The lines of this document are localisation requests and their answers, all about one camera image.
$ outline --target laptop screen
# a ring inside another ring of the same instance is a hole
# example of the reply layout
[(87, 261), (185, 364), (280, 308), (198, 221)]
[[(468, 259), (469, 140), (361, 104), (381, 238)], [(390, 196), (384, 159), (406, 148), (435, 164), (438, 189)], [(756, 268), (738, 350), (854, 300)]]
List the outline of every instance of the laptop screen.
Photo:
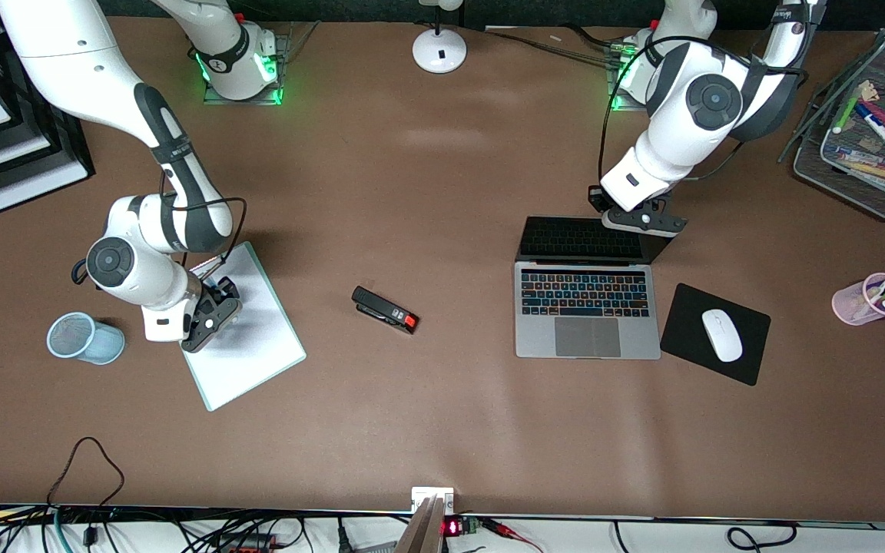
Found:
[(519, 261), (646, 265), (671, 238), (603, 227), (600, 217), (528, 217)]

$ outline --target white computer mouse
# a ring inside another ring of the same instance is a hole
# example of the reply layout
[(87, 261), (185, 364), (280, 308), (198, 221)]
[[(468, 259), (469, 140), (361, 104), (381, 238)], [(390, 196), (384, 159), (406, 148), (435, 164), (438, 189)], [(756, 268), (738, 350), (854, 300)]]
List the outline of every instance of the white computer mouse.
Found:
[(744, 344), (740, 342), (740, 333), (733, 319), (722, 309), (710, 309), (702, 314), (702, 326), (709, 335), (712, 349), (719, 360), (728, 363), (735, 361), (744, 354)]

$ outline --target laptop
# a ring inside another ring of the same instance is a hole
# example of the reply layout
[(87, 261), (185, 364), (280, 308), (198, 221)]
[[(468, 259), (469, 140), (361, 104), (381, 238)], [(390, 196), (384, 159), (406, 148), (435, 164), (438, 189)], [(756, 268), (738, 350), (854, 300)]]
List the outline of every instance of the laptop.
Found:
[(660, 359), (650, 263), (671, 238), (528, 217), (514, 263), (518, 357)]

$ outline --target white lamp base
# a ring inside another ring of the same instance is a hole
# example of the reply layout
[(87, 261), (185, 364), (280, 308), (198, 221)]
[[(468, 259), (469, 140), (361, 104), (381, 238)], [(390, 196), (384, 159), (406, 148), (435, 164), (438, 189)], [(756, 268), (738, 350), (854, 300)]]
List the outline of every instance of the white lamp base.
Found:
[(423, 32), (412, 45), (412, 57), (419, 67), (429, 73), (450, 73), (463, 65), (466, 59), (466, 42), (463, 37), (448, 28), (430, 28)]

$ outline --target blue mesh pen cup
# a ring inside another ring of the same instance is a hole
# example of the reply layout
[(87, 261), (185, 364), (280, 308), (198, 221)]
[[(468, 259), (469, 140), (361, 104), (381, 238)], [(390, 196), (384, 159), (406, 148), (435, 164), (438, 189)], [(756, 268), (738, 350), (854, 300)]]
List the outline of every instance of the blue mesh pen cup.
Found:
[(107, 365), (125, 349), (125, 335), (113, 326), (73, 312), (56, 319), (46, 333), (46, 347), (61, 359)]

